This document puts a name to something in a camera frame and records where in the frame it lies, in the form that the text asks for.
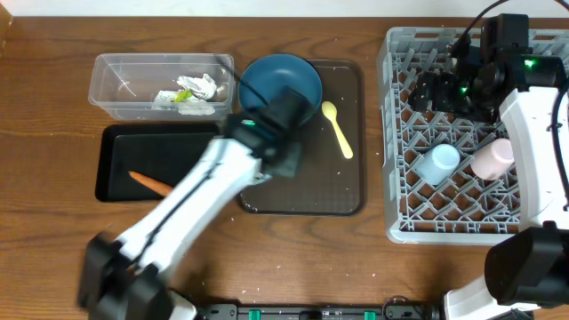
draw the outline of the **dish rack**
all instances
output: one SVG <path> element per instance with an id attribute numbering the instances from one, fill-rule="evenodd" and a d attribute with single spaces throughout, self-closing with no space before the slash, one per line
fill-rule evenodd
<path id="1" fill-rule="evenodd" d="M 476 150 L 508 138 L 503 124 L 482 124 L 442 112 L 413 112 L 409 94 L 423 70 L 450 71 L 446 46 L 464 28 L 392 28 L 377 56 L 383 126 L 383 201 L 388 238 L 399 244 L 495 245 L 517 232 L 520 196 L 515 165 L 495 181 L 469 167 Z M 480 29 L 470 31 L 480 45 Z M 533 53 L 559 56 L 567 69 L 569 30 L 531 29 Z M 415 169 L 440 143 L 455 146 L 461 163 L 433 187 Z"/>

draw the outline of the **black tray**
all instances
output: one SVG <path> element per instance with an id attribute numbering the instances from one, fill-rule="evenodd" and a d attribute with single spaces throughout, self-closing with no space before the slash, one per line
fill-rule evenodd
<path id="1" fill-rule="evenodd" d="M 354 157 L 343 157 L 332 124 L 322 111 L 301 129 L 302 160 L 292 179 L 275 177 L 245 189 L 243 208 L 251 213 L 349 216 L 365 205 L 364 78 L 347 60 L 309 60 L 324 87 L 323 101 L 338 109 L 338 124 Z"/>
<path id="2" fill-rule="evenodd" d="M 197 163 L 216 124 L 115 124 L 102 135 L 95 196 L 103 202 L 162 198 L 129 175 L 138 172 L 170 186 Z"/>

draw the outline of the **spoon handle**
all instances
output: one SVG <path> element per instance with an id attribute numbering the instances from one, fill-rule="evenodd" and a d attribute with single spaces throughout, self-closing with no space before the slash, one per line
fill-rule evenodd
<path id="1" fill-rule="evenodd" d="M 336 138 L 338 138 L 338 143 L 340 143 L 341 153 L 344 155 L 346 159 L 351 159 L 354 156 L 354 152 L 352 148 L 349 146 L 344 133 L 341 131 L 338 122 L 334 119 L 332 121 L 332 126 L 334 127 L 334 131 L 336 132 Z"/>

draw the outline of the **light blue cup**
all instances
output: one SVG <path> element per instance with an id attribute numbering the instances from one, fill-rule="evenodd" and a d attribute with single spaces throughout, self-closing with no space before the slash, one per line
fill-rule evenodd
<path id="1" fill-rule="evenodd" d="M 417 174 L 429 185 L 436 186 L 453 175 L 461 162 L 459 151 L 448 144 L 440 144 L 427 152 L 417 167 Z"/>

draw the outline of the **plastic bin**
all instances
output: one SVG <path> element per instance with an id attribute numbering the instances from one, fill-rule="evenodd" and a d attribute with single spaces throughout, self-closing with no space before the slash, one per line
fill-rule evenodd
<path id="1" fill-rule="evenodd" d="M 423 70 L 450 70 L 446 46 L 464 28 L 392 28 L 377 56 L 383 125 L 383 201 L 387 235 L 395 243 L 495 245 L 517 232 L 520 199 L 515 166 L 496 181 L 469 171 L 473 154 L 497 138 L 503 124 L 455 119 L 444 113 L 416 113 L 406 103 Z M 470 32 L 480 45 L 480 29 Z M 559 56 L 567 68 L 569 31 L 530 30 L 533 53 Z M 437 186 L 416 168 L 440 143 L 461 154 L 453 176 Z"/>
<path id="2" fill-rule="evenodd" d="M 208 53 L 106 53 L 95 61 L 89 101 L 103 108 L 117 120 L 219 120 L 231 113 L 235 79 L 221 64 L 233 68 L 227 54 Z M 227 98 L 222 102 L 191 102 L 191 106 L 213 113 L 183 115 L 180 103 L 156 104 L 161 90 L 178 91 L 179 76 L 202 77 L 207 73 L 215 83 L 226 86 Z"/>

